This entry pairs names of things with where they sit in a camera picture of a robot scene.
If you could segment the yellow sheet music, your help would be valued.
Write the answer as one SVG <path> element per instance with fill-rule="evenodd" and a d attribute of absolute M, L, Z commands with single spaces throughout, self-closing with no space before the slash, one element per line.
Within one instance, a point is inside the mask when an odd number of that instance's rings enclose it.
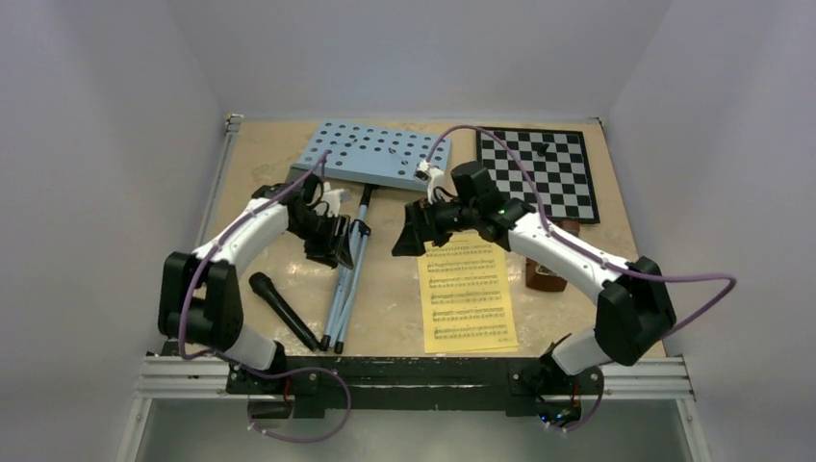
<path fill-rule="evenodd" d="M 508 275 L 431 279 L 419 274 L 419 281 L 426 353 L 518 350 Z"/>
<path fill-rule="evenodd" d="M 418 259 L 420 276 L 441 279 L 459 276 L 507 276 L 504 250 L 477 234 L 456 234 L 441 246 L 428 244 Z"/>

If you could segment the light blue music stand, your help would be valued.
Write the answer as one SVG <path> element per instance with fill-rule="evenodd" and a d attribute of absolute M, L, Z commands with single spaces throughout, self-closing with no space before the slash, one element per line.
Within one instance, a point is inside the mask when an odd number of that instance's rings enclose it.
<path fill-rule="evenodd" d="M 333 295 L 322 349 L 344 352 L 354 298 L 358 292 L 362 264 L 370 240 L 366 223 L 372 193 L 379 187 L 426 193 L 426 186 L 414 178 L 421 160 L 446 170 L 452 142 L 436 135 L 405 129 L 366 125 L 354 121 L 324 121 L 311 137 L 291 171 L 307 170 L 327 153 L 317 174 L 325 179 L 343 180 L 364 186 L 360 210 L 351 228 L 353 269 L 343 269 Z"/>

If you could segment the brown wooden metronome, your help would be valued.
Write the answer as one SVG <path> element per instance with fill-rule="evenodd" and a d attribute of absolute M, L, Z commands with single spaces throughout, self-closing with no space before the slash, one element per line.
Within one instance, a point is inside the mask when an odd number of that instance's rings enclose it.
<path fill-rule="evenodd" d="M 555 224 L 573 236 L 580 234 L 580 224 L 571 219 L 561 219 Z M 538 262 L 527 258 L 525 260 L 525 286 L 528 289 L 545 293 L 563 293 L 568 282 L 556 273 Z"/>

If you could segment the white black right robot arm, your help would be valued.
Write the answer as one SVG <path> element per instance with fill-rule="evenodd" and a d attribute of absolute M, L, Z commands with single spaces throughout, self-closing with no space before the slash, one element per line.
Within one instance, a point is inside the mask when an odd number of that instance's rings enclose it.
<path fill-rule="evenodd" d="M 435 195 L 444 176 L 426 161 L 417 164 L 414 177 L 426 186 L 426 196 L 406 205 L 392 254 L 419 257 L 428 244 L 443 246 L 458 232 L 474 231 L 584 293 L 597 307 L 595 323 L 542 355 L 540 377 L 548 389 L 562 392 L 596 366 L 632 366 L 676 325 L 675 309 L 653 260 L 629 262 L 551 224 L 543 212 L 501 192 L 477 161 L 453 169 L 456 194 L 449 200 Z"/>

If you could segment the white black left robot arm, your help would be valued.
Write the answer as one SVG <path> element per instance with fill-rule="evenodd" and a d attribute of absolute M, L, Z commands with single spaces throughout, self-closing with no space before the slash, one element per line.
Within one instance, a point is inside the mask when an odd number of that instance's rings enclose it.
<path fill-rule="evenodd" d="M 287 380 L 287 368 L 277 361 L 283 348 L 245 322 L 240 278 L 285 233 L 303 242 L 307 259 L 331 269 L 352 268 L 352 219 L 340 212 L 349 198 L 348 190 L 334 189 L 315 174 L 258 188 L 218 235 L 190 253 L 173 252 L 166 258 L 159 331 L 248 366 L 250 382 L 262 393 L 281 390 Z"/>

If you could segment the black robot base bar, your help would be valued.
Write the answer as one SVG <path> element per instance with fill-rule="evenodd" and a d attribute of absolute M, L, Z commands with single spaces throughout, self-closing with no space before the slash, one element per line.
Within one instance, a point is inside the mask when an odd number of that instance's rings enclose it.
<path fill-rule="evenodd" d="M 346 407 L 573 417 L 578 400 L 599 395 L 602 384 L 597 367 L 567 376 L 537 357 L 290 356 L 264 377 L 232 366 L 226 391 L 287 397 L 299 419 Z"/>

